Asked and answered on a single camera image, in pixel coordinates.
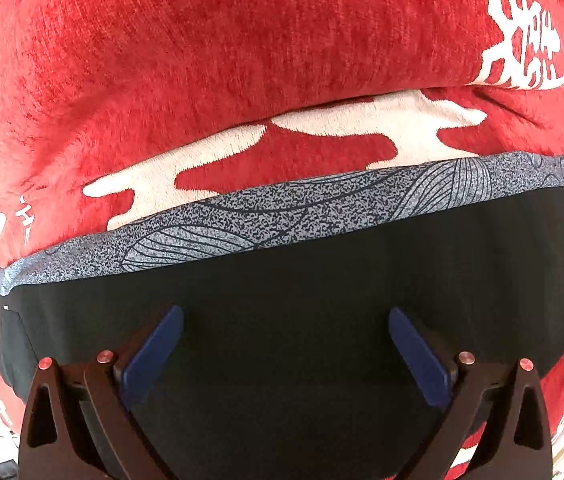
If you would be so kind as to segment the red blanket white characters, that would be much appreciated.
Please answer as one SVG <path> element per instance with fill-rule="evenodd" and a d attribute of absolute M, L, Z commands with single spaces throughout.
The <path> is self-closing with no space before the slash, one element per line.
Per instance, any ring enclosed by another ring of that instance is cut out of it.
<path fill-rule="evenodd" d="M 564 0 L 0 0 L 0 271 L 247 188 L 513 152 L 564 155 Z M 552 477 L 564 358 L 541 390 Z M 25 410 L 0 374 L 0 479 Z"/>

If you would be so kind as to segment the black pants grey waistband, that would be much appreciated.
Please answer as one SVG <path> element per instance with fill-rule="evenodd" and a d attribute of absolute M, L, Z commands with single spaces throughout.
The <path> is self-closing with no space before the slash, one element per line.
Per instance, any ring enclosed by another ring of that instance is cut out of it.
<path fill-rule="evenodd" d="M 131 409 L 174 479 L 384 479 L 442 418 L 390 310 L 483 362 L 564 358 L 564 155 L 513 152 L 258 186 L 0 271 L 0 374 L 88 362 L 172 306 Z"/>

